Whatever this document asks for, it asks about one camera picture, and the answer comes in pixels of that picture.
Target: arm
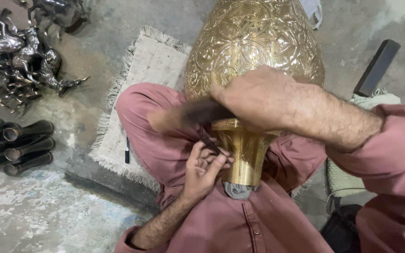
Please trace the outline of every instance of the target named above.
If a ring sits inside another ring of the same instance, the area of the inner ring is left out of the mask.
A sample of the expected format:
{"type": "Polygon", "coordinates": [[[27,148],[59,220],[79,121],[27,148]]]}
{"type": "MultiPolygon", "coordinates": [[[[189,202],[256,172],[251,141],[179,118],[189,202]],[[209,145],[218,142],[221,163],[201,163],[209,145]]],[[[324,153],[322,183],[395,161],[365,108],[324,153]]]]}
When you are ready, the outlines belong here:
{"type": "Polygon", "coordinates": [[[378,133],[383,120],[376,114],[338,99],[312,84],[261,66],[233,79],[211,95],[254,131],[288,130],[350,152],[378,133]]]}
{"type": "Polygon", "coordinates": [[[364,111],[268,67],[211,94],[250,129],[323,141],[330,158],[378,193],[356,218],[362,252],[405,252],[405,105],[364,111]]]}
{"type": "Polygon", "coordinates": [[[134,235],[131,238],[128,235],[123,236],[123,241],[118,242],[115,252],[153,249],[171,239],[193,206],[210,192],[218,172],[230,167],[226,164],[225,156],[229,153],[216,157],[212,150],[203,149],[204,147],[205,144],[201,141],[193,146],[186,164],[184,189],[179,197],[146,225],[132,231],[134,235]]]}
{"type": "Polygon", "coordinates": [[[165,244],[196,203],[196,199],[187,199],[181,194],[132,236],[131,246],[139,249],[153,249],[165,244]]]}

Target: black wooden block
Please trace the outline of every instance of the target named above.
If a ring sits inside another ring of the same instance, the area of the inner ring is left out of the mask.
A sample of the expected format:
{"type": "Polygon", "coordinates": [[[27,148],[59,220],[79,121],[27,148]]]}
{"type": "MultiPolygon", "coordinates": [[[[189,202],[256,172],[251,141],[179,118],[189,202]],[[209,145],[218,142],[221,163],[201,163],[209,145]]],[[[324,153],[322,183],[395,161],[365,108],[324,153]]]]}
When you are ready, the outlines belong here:
{"type": "Polygon", "coordinates": [[[372,95],[399,48],[401,48],[401,45],[395,41],[383,41],[362,78],[360,78],[359,83],[354,89],[354,93],[365,97],[372,95]]]}

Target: pink kurta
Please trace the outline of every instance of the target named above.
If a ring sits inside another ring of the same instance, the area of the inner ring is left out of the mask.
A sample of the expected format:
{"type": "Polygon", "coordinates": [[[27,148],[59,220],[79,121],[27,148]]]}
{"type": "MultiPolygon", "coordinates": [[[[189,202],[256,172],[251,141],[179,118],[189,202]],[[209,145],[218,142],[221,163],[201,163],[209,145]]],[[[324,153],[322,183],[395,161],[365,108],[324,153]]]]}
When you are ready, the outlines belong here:
{"type": "MultiPolygon", "coordinates": [[[[182,190],[185,162],[206,129],[196,126],[160,134],[150,127],[146,115],[183,102],[182,93],[142,83],[124,91],[116,103],[133,150],[162,185],[157,198],[162,209],[182,190]]],[[[379,194],[357,215],[362,252],[405,252],[405,105],[380,105],[375,110],[385,117],[380,134],[352,154],[327,153],[341,168],[361,177],[369,191],[379,194]]],[[[332,252],[288,194],[325,158],[320,143],[296,135],[278,138],[267,152],[261,185],[248,200],[229,198],[218,178],[170,242],[149,252],[332,252]]],[[[138,228],[123,234],[116,253],[142,252],[125,244],[138,228]]]]}

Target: engraved brass vase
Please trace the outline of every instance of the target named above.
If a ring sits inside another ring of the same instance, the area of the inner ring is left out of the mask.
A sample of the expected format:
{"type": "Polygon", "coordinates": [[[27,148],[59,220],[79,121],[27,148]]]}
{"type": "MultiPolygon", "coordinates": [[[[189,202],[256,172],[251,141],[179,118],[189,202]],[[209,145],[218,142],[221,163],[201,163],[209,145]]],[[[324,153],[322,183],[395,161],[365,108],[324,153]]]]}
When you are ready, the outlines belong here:
{"type": "MultiPolygon", "coordinates": [[[[228,85],[261,65],[322,86],[323,61],[308,22],[298,0],[219,0],[188,58],[187,99],[208,97],[211,83],[228,85]]],[[[279,133],[252,133],[237,119],[218,121],[212,130],[235,158],[223,180],[259,185],[266,150],[279,133]]]]}

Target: knee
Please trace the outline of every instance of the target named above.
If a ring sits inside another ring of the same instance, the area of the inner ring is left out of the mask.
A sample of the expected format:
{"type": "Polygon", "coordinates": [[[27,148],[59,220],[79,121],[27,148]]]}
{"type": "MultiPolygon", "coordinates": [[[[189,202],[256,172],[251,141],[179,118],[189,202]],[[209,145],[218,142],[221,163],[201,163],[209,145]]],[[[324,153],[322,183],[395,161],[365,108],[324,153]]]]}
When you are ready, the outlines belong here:
{"type": "Polygon", "coordinates": [[[118,97],[115,105],[116,110],[119,113],[133,112],[143,107],[145,100],[149,99],[148,93],[155,85],[147,82],[131,85],[118,97]]]}

